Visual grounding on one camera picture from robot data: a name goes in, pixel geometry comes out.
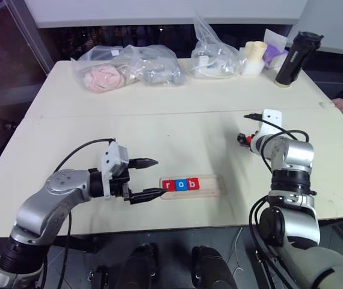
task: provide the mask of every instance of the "plastic bag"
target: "plastic bag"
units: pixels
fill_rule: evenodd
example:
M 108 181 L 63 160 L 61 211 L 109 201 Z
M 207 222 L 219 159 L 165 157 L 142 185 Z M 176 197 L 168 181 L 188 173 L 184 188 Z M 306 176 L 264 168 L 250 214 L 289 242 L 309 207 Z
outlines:
M 75 78 L 81 85 L 96 93 L 135 82 L 135 76 L 129 69 L 131 59 L 119 57 L 122 50 L 121 46 L 98 45 L 78 60 L 71 58 Z
M 130 58 L 131 73 L 148 85 L 183 84 L 185 74 L 173 51 L 163 45 L 135 47 L 128 45 L 120 57 Z
M 240 69 L 238 50 L 223 43 L 205 20 L 194 18 L 197 45 L 191 52 L 188 71 L 196 78 L 230 78 Z

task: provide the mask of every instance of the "floor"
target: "floor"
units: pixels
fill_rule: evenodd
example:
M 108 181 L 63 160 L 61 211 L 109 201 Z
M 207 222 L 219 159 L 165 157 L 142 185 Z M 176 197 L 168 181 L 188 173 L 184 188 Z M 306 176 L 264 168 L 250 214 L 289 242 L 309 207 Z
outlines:
M 269 288 L 263 279 L 256 280 L 256 276 L 261 277 L 261 275 L 257 272 L 255 276 L 256 272 L 253 270 L 251 260 L 256 264 L 253 255 L 254 247 L 247 227 L 104 234 L 98 236 L 96 241 L 100 247 L 96 253 L 72 249 L 69 251 L 63 289 L 91 288 L 87 276 L 90 270 L 95 270 L 98 266 L 107 266 L 110 288 L 114 288 L 125 259 L 143 243 L 155 243 L 158 246 L 159 278 L 153 285 L 155 289 L 194 288 L 190 276 L 190 253 L 194 246 L 200 245 L 211 246 L 219 251 L 233 272 L 238 288 Z M 0 239 L 0 253 L 4 243 L 5 239 Z M 343 241 L 333 230 L 332 225 L 321 228 L 320 245 L 343 254 Z M 48 278 L 45 288 L 57 287 L 63 253 L 62 247 L 51 247 L 48 254 Z M 277 277 L 274 277 L 274 280 L 277 288 L 284 288 Z

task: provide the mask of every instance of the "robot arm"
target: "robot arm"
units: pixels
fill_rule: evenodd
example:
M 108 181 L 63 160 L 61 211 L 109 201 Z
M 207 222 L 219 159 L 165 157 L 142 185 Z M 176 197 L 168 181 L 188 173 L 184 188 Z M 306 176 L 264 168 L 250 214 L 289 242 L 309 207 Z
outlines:
M 71 209 L 94 197 L 122 196 L 131 204 L 147 202 L 165 190 L 146 189 L 132 193 L 129 170 L 142 169 L 157 162 L 129 160 L 127 149 L 115 141 L 102 157 L 102 171 L 60 170 L 43 188 L 20 207 L 6 248 L 0 256 L 0 288 L 34 288 L 43 260 Z
M 271 120 L 279 111 L 264 110 L 262 119 Z M 289 275 L 300 288 L 343 288 L 343 256 L 319 247 L 320 229 L 314 196 L 310 190 L 310 175 L 314 150 L 308 142 L 277 136 L 270 128 L 252 138 L 251 150 L 271 161 L 271 191 L 263 210 L 259 233 L 267 246 L 271 246 L 282 260 Z

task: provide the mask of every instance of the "white table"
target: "white table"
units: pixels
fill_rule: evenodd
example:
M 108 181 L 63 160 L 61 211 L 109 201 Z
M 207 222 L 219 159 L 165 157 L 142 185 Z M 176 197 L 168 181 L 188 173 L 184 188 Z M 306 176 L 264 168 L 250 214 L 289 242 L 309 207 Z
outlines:
M 318 217 L 343 217 L 343 115 L 331 106 L 281 110 L 285 128 L 307 131 L 315 148 L 311 181 L 318 192 Z M 73 234 L 247 224 L 251 205 L 270 189 L 270 173 L 261 158 L 236 142 L 239 132 L 248 134 L 258 127 L 243 118 L 249 112 L 24 119 L 0 158 L 0 237 L 9 235 L 19 206 L 41 189 L 72 149 L 101 137 L 116 137 L 132 158 L 159 161 L 157 166 L 132 170 L 133 191 L 157 186 L 165 176 L 217 173 L 228 194 L 132 206 L 122 198 L 94 199 L 73 210 Z M 98 166 L 104 149 L 105 144 L 85 148 L 64 168 Z M 60 234 L 66 234 L 66 228 Z
M 182 65 L 187 60 L 180 60 Z M 304 73 L 287 89 L 273 84 L 277 72 L 257 77 L 193 79 L 180 87 L 149 87 L 135 83 L 95 94 L 83 89 L 72 75 L 69 61 L 56 63 L 26 113 L 33 117 L 121 116 L 165 113 L 201 113 L 264 108 L 315 108 L 331 103 Z

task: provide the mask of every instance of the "person's hand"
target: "person's hand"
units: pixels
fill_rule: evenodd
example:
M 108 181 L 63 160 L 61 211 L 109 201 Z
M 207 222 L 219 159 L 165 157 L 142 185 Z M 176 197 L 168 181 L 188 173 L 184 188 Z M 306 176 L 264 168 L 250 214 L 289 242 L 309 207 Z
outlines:
M 332 102 L 335 104 L 335 107 L 337 107 L 343 114 L 343 99 L 335 98 L 335 99 L 332 99 Z

